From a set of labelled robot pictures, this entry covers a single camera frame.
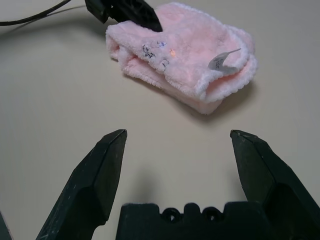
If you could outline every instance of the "pink towel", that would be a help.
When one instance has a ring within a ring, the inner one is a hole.
[[[106,31],[107,49],[126,75],[164,90],[201,114],[212,113],[253,79],[258,63],[247,32],[181,3],[162,5],[155,12],[163,32],[132,21]]]

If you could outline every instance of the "black cable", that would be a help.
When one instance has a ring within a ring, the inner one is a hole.
[[[48,14],[52,13],[53,11],[61,8],[62,6],[66,5],[67,3],[69,3],[71,0],[63,0],[62,2],[60,2],[59,4],[51,7],[48,10],[45,10],[43,12],[40,12],[36,15],[33,16],[29,16],[27,18],[24,19],[20,19],[20,20],[15,20],[15,21],[0,21],[0,26],[12,26],[12,25],[17,25],[17,24],[25,24],[34,20],[38,20],[41,19],[45,16],[47,16]]]

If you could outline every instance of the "black object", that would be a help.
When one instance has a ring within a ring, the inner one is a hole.
[[[125,204],[116,240],[320,240],[320,209],[290,167],[257,136],[239,130],[230,136],[248,202],[229,202],[223,213],[214,207],[201,213],[195,203],[183,213]],[[37,240],[90,240],[105,224],[126,137],[125,130],[104,136],[75,168]]]
[[[163,30],[154,9],[144,0],[85,0],[85,5],[102,23],[110,17],[119,23],[131,20],[154,32]]]
[[[0,26],[12,26],[12,25],[18,25],[18,24],[25,24],[25,23],[29,23],[38,19],[42,19],[46,16],[48,16],[48,14],[54,12],[55,10],[63,7],[64,5],[66,5],[67,3],[69,3],[71,0],[63,0],[62,2],[58,3],[57,5],[51,7],[48,10],[42,11],[36,15],[33,16],[29,16],[20,20],[15,20],[15,21],[0,21]]]
[[[37,240],[90,240],[109,219],[118,188],[126,130],[104,136],[72,172]]]

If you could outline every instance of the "beige table surface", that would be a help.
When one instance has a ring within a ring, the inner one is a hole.
[[[3,0],[0,21],[58,2]],[[320,1],[181,2],[256,40],[253,83],[207,117],[124,77],[106,51],[108,24],[83,7],[10,33],[14,27],[0,27],[0,209],[15,240],[36,238],[76,165],[121,128],[128,138],[118,191],[94,240],[115,239],[127,202],[180,211],[196,202],[222,211],[228,201],[245,200],[231,129],[266,140],[320,204]],[[73,0],[65,9],[83,4]]]

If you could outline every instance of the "fabric tag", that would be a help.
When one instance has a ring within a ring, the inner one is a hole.
[[[239,48],[237,50],[229,51],[229,52],[220,53],[218,56],[216,56],[214,59],[212,59],[209,62],[208,68],[211,70],[221,70],[223,63],[227,59],[229,54],[232,54],[232,53],[240,51],[240,50],[241,50],[241,48]]]

